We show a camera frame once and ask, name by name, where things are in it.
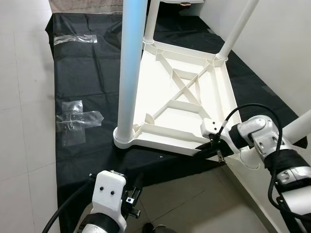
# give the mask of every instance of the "transparent tape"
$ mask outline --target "transparent tape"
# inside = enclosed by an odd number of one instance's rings
[[[62,103],[62,115],[56,116],[56,132],[62,132],[63,147],[86,142],[85,129],[102,125],[99,111],[83,112],[82,100]]]
[[[97,43],[96,35],[61,35],[54,37],[54,45],[75,41],[82,43]]]

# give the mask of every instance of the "beige cloth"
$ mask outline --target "beige cloth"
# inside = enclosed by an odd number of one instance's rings
[[[52,13],[122,14],[123,0],[49,0]]]

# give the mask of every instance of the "black sheet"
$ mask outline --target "black sheet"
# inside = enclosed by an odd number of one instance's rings
[[[51,17],[46,31],[54,57],[55,114],[61,115],[63,102],[82,100],[83,111],[100,111],[101,127],[88,128],[86,143],[63,147],[61,133],[56,134],[56,176],[58,205],[61,205],[88,178],[89,173],[114,169],[125,173],[128,187],[144,173],[144,186],[160,183],[212,169],[217,162],[194,160],[189,156],[143,147],[120,150],[114,146],[112,132],[117,126],[121,16],[65,14]],[[223,40],[208,32],[199,17],[159,17],[155,40],[194,50],[217,53]],[[98,43],[67,42],[53,46],[55,36],[95,34]],[[280,115],[285,126],[296,119],[295,113],[277,97],[233,52],[227,69],[238,105],[265,104]],[[269,112],[260,108],[240,111],[242,120]],[[60,216],[63,233],[71,233],[90,203],[93,189],[81,194]]]

